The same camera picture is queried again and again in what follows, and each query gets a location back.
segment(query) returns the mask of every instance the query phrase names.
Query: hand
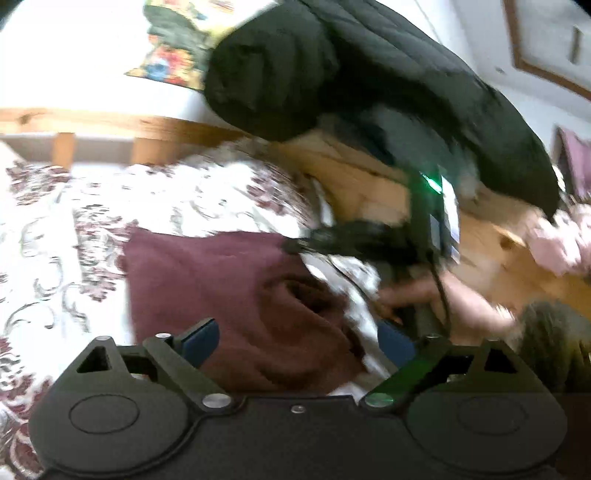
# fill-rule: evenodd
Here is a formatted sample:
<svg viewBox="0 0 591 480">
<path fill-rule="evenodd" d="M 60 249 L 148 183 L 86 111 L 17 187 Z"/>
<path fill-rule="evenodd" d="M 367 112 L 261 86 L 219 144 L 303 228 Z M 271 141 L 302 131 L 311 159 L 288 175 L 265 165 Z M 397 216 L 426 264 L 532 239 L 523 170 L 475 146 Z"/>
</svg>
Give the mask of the hand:
<svg viewBox="0 0 591 480">
<path fill-rule="evenodd" d="M 486 338 L 503 338 L 515 325 L 511 315 L 503 315 L 485 298 L 464 285 L 450 272 L 440 276 L 449 303 L 450 341 L 455 345 L 478 346 Z M 400 323 L 393 310 L 418 303 L 430 303 L 435 315 L 444 322 L 443 303 L 431 274 L 404 284 L 394 284 L 378 292 L 378 312 Z"/>
</svg>

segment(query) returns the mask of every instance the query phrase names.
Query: metal screw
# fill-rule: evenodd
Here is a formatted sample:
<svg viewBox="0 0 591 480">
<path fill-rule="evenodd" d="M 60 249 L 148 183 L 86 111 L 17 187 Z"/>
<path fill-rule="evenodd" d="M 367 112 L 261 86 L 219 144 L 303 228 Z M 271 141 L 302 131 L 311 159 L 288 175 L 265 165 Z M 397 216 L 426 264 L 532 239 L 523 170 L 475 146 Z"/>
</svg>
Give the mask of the metal screw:
<svg viewBox="0 0 591 480">
<path fill-rule="evenodd" d="M 207 408 L 225 408 L 232 403 L 232 397 L 225 393 L 212 393 L 203 397 L 202 403 Z"/>
<path fill-rule="evenodd" d="M 372 408 L 384 408 L 393 405 L 394 399 L 387 393 L 372 393 L 365 397 L 365 404 Z"/>
</svg>

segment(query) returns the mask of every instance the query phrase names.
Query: wooden surface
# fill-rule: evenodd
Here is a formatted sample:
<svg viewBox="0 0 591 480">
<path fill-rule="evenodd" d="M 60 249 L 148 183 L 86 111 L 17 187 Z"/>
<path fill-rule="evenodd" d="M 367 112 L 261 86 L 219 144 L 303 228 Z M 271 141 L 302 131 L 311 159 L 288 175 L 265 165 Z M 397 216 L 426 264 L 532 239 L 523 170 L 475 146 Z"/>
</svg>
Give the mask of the wooden surface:
<svg viewBox="0 0 591 480">
<path fill-rule="evenodd" d="M 0 134 L 72 132 L 79 135 L 118 135 L 153 138 L 214 147 L 245 134 L 238 130 L 162 116 L 79 112 L 47 108 L 0 109 Z"/>
<path fill-rule="evenodd" d="M 136 138 L 131 150 L 132 164 L 166 165 L 178 160 L 180 144 L 153 138 Z"/>
<path fill-rule="evenodd" d="M 74 160 L 76 136 L 73 133 L 58 133 L 53 140 L 51 163 L 69 170 Z"/>
<path fill-rule="evenodd" d="M 135 138 L 133 163 L 165 164 L 176 160 L 180 144 L 215 146 L 235 140 L 241 132 L 210 125 L 159 117 L 111 113 L 70 112 L 49 109 L 0 109 L 0 133 L 58 132 L 54 143 L 55 164 L 69 168 L 75 149 L 75 134 L 119 135 Z M 272 144 L 286 160 L 317 178 L 332 200 L 337 218 L 367 218 L 390 224 L 408 216 L 408 192 L 396 181 L 404 175 L 393 170 L 384 175 L 376 165 L 365 164 L 362 154 L 344 158 L 348 147 L 330 153 L 308 150 L 305 145 Z M 516 311 L 535 299 L 560 299 L 591 319 L 591 287 L 581 278 L 557 278 L 538 267 L 527 247 L 515 233 L 519 219 L 529 213 L 527 205 L 487 194 L 469 205 L 470 214 L 460 217 L 461 264 L 456 275 L 489 301 Z M 496 223 L 476 218 L 487 204 L 487 215 Z"/>
</svg>

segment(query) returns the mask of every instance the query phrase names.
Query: finger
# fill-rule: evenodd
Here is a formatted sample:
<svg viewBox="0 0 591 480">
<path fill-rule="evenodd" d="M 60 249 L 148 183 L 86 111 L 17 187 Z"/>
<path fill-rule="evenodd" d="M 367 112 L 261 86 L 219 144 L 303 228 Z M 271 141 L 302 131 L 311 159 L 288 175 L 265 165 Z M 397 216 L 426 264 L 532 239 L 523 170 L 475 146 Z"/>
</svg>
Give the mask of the finger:
<svg viewBox="0 0 591 480">
<path fill-rule="evenodd" d="M 416 303 L 428 303 L 437 297 L 437 285 L 432 275 L 408 283 L 395 284 L 378 292 L 379 301 L 390 308 Z"/>
<path fill-rule="evenodd" d="M 386 305 L 382 304 L 381 302 L 379 302 L 379 301 L 374 302 L 374 310 L 375 310 L 375 313 L 380 316 L 380 318 L 392 320 L 395 323 L 399 323 L 400 325 L 403 325 L 402 320 L 394 314 L 392 309 L 390 307 L 387 307 Z"/>
</svg>

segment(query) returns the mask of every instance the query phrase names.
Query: green led light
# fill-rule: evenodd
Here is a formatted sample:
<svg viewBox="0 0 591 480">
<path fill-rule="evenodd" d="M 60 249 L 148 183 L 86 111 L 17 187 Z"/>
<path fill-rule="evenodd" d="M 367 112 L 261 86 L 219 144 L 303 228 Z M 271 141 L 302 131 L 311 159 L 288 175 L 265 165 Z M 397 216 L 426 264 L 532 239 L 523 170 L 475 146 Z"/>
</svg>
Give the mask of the green led light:
<svg viewBox="0 0 591 480">
<path fill-rule="evenodd" d="M 429 186 L 433 190 L 435 190 L 437 193 L 442 193 L 443 192 L 443 189 L 433 179 L 430 179 L 426 175 L 423 175 L 423 178 L 427 181 L 427 183 L 429 184 Z"/>
</svg>

